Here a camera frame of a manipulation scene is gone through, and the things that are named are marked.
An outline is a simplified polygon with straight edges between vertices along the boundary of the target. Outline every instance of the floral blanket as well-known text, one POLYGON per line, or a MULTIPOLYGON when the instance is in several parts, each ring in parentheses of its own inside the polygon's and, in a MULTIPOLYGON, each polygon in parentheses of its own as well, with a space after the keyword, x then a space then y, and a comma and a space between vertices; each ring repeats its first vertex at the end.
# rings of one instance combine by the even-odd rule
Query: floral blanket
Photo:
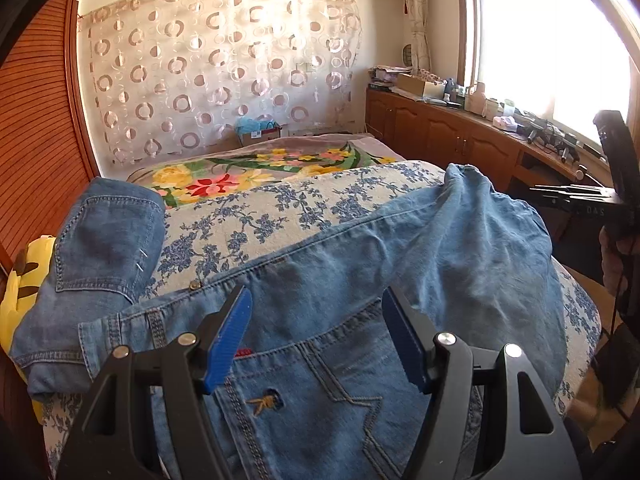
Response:
POLYGON ((286 137, 231 152, 145 168, 128 181, 155 189, 167 208, 247 191, 267 182, 404 160, 382 142, 362 135, 286 137))
MULTIPOLYGON (((146 297, 187 288, 194 279, 209 280, 333 224, 375 211, 396 196, 437 186, 443 177, 444 171, 428 162, 405 161, 267 182, 169 208, 164 246, 146 297)), ((564 378, 554 401, 564 414, 589 368, 600 337, 600 317, 582 287, 555 260, 554 265, 564 298, 567 341, 564 378)), ((80 395, 55 394, 44 404, 44 435, 53 472, 81 400, 80 395)))

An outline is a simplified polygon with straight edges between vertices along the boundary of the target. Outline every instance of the bright window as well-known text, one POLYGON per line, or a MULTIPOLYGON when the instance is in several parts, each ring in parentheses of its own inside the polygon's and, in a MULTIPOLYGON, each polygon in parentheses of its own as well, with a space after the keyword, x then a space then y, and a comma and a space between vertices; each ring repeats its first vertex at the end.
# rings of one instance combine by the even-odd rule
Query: bright window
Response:
POLYGON ((626 119, 626 48, 591 0, 482 0, 479 80, 488 97, 515 101, 599 143, 593 117, 626 119))

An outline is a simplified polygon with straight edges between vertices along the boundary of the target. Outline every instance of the metal screw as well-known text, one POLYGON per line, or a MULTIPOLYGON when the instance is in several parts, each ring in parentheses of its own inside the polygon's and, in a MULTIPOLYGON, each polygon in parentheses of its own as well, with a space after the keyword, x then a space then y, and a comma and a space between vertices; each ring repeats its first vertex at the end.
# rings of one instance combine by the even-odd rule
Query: metal screw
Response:
POLYGON ((123 357, 129 355, 129 347, 126 345, 116 346, 116 348, 113 349, 112 353, 116 359, 122 359, 123 357))
POLYGON ((504 353, 509 357, 520 357, 522 355, 522 348, 520 348, 518 345, 514 345, 513 343, 509 343, 504 347, 504 353))
POLYGON ((450 346, 456 342, 456 336, 451 332, 440 332, 438 334, 438 341, 443 345, 450 346))
POLYGON ((178 336, 178 343, 182 346, 190 346, 196 342, 196 335, 191 332, 185 332, 178 336))

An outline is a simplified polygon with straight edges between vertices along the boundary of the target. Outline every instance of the yellow stuffed animal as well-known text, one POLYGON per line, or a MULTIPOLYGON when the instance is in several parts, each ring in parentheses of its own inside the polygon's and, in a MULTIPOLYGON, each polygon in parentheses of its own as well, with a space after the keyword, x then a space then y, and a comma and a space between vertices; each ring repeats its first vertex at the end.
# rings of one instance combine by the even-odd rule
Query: yellow stuffed animal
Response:
MULTIPOLYGON (((40 285, 49 273, 49 262, 53 253, 53 236, 41 236, 20 251, 14 268, 9 273, 4 300, 0 303, 0 346, 6 354, 11 348, 15 329, 24 315, 36 303, 40 285)), ((20 367, 15 367, 25 380, 20 367)), ((32 400, 36 418, 42 423, 42 405, 32 400)))

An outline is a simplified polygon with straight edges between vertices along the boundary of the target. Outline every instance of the hand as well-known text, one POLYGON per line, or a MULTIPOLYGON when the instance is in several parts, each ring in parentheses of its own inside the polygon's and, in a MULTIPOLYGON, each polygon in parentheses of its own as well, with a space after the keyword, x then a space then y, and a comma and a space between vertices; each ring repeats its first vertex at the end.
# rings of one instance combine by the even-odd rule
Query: hand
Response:
MULTIPOLYGON (((600 240, 600 250, 602 251, 602 281, 609 293, 612 296, 615 296, 616 290, 618 289, 618 282, 620 282, 620 276, 622 276, 623 272, 622 260, 620 259, 620 256, 613 252, 609 247, 609 235, 607 235, 604 227, 600 230, 598 239, 600 240)), ((624 238, 616 243, 616 247, 621 254, 629 254, 632 246, 633 254, 640 254, 640 235, 636 237, 635 243, 633 237, 624 238)), ((628 284, 626 282, 626 278, 623 276, 622 281, 620 282, 620 291, 618 293, 622 294, 627 287, 628 284)))

